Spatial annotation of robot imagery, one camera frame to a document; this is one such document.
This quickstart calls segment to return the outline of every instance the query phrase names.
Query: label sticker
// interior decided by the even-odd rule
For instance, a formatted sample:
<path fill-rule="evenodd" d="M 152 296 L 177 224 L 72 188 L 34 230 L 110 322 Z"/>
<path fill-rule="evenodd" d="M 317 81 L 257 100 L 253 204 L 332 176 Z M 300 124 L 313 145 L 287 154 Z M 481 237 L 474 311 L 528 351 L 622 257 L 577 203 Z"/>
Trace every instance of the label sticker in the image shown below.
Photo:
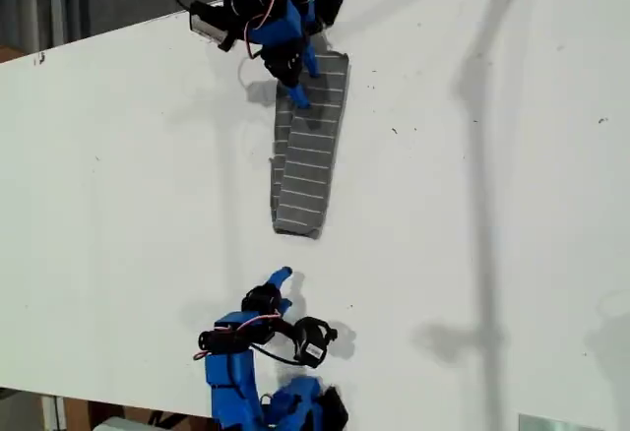
<path fill-rule="evenodd" d="M 324 351 L 322 349 L 313 344 L 308 344 L 306 346 L 306 352 L 311 354 L 313 357 L 317 357 L 318 359 L 321 359 L 322 355 L 324 354 Z"/>

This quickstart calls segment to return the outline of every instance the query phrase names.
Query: white label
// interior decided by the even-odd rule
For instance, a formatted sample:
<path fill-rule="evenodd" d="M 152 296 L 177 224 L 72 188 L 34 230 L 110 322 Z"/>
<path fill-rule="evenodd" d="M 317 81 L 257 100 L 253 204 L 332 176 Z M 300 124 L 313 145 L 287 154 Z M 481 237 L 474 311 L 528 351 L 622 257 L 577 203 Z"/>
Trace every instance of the white label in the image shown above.
<path fill-rule="evenodd" d="M 227 37 L 226 31 L 222 31 L 219 28 L 209 25 L 197 15 L 190 17 L 190 26 L 192 31 L 217 44 L 221 44 Z"/>
<path fill-rule="evenodd" d="M 320 349 L 319 347 L 317 347 L 316 345 L 313 345 L 313 344 L 308 344 L 306 346 L 306 352 L 311 354 L 313 357 L 317 357 L 318 359 L 321 359 L 322 358 L 322 354 L 324 353 L 324 351 L 322 349 Z"/>

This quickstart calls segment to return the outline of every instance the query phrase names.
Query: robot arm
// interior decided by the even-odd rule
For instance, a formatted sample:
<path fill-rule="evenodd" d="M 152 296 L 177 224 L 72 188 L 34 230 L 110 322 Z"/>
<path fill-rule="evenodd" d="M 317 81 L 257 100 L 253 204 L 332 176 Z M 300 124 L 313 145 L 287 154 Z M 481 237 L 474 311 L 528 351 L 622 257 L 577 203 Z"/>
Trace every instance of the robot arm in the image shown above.
<path fill-rule="evenodd" d="M 322 394 L 312 377 L 297 377 L 275 392 L 268 404 L 260 402 L 253 344 L 263 345 L 281 333 L 295 345 L 290 363 L 315 368 L 326 358 L 330 341 L 337 338 L 337 331 L 321 320 L 306 317 L 291 325 L 283 319 L 291 303 L 282 298 L 280 289 L 290 275 L 287 267 L 273 273 L 247 293 L 241 311 L 228 313 L 215 322 L 212 331 L 199 336 L 202 352 L 196 358 L 205 357 L 213 417 L 224 430 L 341 431 L 346 426 L 347 412 L 335 389 Z"/>
<path fill-rule="evenodd" d="M 299 107 L 309 101 L 299 83 L 302 66 L 319 76 L 309 35 L 331 26 L 344 0 L 223 0 L 211 6 L 199 1 L 189 9 L 192 31 L 228 51 L 242 38 L 247 46 L 262 44 L 260 56 L 269 72 L 287 88 Z"/>

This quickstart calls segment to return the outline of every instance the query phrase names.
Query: white tabletop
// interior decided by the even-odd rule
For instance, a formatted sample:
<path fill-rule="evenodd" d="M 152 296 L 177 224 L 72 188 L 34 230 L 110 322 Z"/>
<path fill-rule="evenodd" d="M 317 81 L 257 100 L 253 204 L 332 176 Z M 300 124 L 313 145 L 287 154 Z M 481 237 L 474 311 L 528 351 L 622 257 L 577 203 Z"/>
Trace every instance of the white tabletop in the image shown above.
<path fill-rule="evenodd" d="M 0 66 L 0 386 L 208 414 L 199 332 L 289 265 L 350 430 L 630 429 L 629 5 L 346 0 L 318 241 L 272 231 L 242 45 L 181 14 Z"/>

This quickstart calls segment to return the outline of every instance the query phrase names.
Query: striped cloth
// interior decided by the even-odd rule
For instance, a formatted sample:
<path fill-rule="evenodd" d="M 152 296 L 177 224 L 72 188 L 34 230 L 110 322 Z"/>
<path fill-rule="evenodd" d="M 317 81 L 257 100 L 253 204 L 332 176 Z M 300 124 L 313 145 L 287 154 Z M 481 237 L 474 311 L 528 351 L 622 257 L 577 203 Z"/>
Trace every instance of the striped cloth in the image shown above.
<path fill-rule="evenodd" d="M 327 51 L 317 58 L 321 76 L 300 79 L 310 108 L 297 108 L 278 83 L 271 177 L 274 230 L 313 239 L 328 207 L 349 70 L 345 54 Z"/>

